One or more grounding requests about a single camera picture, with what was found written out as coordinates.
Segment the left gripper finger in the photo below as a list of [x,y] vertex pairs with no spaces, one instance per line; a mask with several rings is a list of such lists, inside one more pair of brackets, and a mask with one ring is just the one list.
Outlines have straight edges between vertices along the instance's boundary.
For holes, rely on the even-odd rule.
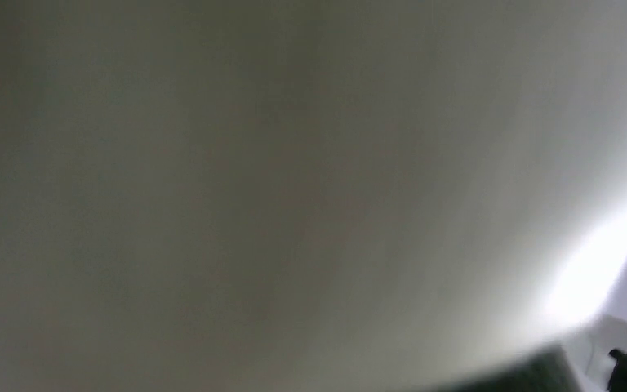
[[508,371],[434,391],[579,392],[582,389],[565,358],[563,349],[555,347],[518,363]]

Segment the white pillow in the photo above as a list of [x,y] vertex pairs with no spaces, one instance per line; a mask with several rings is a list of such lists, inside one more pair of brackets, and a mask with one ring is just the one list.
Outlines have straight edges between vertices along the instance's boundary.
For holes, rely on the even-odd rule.
[[627,1],[0,1],[0,391],[415,391],[596,319]]

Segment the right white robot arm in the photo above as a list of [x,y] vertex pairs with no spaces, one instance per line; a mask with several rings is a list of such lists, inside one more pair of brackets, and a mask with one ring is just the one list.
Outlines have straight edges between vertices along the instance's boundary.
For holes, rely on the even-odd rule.
[[627,391],[627,321],[604,316],[563,341],[583,391]]

